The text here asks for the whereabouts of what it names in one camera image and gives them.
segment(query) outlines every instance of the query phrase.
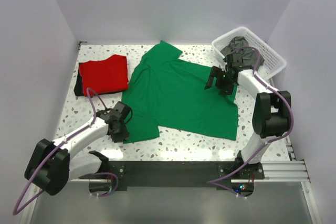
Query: red cloth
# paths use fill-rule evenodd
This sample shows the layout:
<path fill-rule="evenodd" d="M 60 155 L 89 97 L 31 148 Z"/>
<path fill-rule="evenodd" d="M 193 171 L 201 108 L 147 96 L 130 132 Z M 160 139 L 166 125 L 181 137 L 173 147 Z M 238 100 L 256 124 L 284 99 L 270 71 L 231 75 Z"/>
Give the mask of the red cloth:
<path fill-rule="evenodd" d="M 86 88 L 92 88 L 98 94 L 128 89 L 127 59 L 122 55 L 112 55 L 106 60 L 88 61 L 79 65 L 82 77 L 83 94 Z"/>

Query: gray wall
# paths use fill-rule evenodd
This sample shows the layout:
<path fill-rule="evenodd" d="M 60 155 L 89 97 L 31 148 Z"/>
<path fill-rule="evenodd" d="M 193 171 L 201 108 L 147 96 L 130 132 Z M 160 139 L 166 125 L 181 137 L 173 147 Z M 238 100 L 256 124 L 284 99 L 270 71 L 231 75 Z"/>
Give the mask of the gray wall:
<path fill-rule="evenodd" d="M 57 0 L 73 34 L 89 42 L 211 42 L 238 26 L 262 39 L 289 0 Z"/>
<path fill-rule="evenodd" d="M 294 150 L 308 165 L 324 223 L 335 223 L 336 0 L 291 0 L 269 44 L 288 62 L 276 84 L 289 90 Z"/>
<path fill-rule="evenodd" d="M 76 41 L 55 0 L 0 0 L 0 222 L 12 210 L 36 143 L 52 138 Z"/>

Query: table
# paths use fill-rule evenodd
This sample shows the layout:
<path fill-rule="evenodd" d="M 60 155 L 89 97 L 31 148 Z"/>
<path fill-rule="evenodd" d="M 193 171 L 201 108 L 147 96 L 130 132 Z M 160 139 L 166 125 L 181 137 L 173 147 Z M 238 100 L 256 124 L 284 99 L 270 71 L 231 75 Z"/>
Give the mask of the table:
<path fill-rule="evenodd" d="M 180 59 L 205 66 L 219 65 L 211 45 L 174 45 L 183 53 Z M 56 137 L 75 130 L 92 117 L 92 108 L 86 97 L 76 97 L 74 86 L 78 63 L 88 60 L 104 60 L 113 54 L 127 56 L 129 79 L 144 53 L 153 45 L 82 45 L 58 125 Z M 121 93 L 101 96 L 108 108 L 121 100 Z M 103 109 L 97 97 L 93 98 L 97 109 Z M 238 106 L 237 140 L 208 137 L 177 129 L 160 127 L 160 137 L 130 143 L 114 143 L 111 137 L 102 137 L 77 155 L 96 150 L 110 160 L 123 161 L 233 161 L 238 151 L 244 148 L 253 128 L 251 124 L 254 99 L 243 87 L 238 87 L 235 103 Z M 289 161 L 285 140 L 272 143 L 262 157 L 263 161 Z"/>

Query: green cloth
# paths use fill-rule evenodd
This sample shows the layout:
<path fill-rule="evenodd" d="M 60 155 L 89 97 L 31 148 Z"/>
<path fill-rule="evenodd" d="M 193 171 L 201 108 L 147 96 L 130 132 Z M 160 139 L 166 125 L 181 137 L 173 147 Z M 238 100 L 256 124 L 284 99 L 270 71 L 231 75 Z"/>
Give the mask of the green cloth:
<path fill-rule="evenodd" d="M 159 137 L 157 126 L 236 139 L 237 87 L 225 97 L 215 87 L 204 90 L 211 68 L 179 60 L 181 53 L 162 41 L 143 55 L 122 94 L 133 110 L 124 143 Z"/>

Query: white laundry basket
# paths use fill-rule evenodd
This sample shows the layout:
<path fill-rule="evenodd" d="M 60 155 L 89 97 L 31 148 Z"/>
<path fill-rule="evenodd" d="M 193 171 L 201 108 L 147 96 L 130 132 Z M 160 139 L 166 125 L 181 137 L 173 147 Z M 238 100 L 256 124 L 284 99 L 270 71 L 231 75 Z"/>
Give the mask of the white laundry basket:
<path fill-rule="evenodd" d="M 226 47 L 230 41 L 236 36 L 244 36 L 249 46 L 257 48 L 263 56 L 265 62 L 263 66 L 259 67 L 258 74 L 264 79 L 268 80 L 276 75 L 286 66 L 286 61 L 277 54 L 269 45 L 267 45 L 257 35 L 252 33 L 246 27 L 239 27 L 228 33 L 218 37 L 212 41 L 211 45 L 216 53 L 217 60 L 223 65 L 225 56 L 220 52 Z"/>

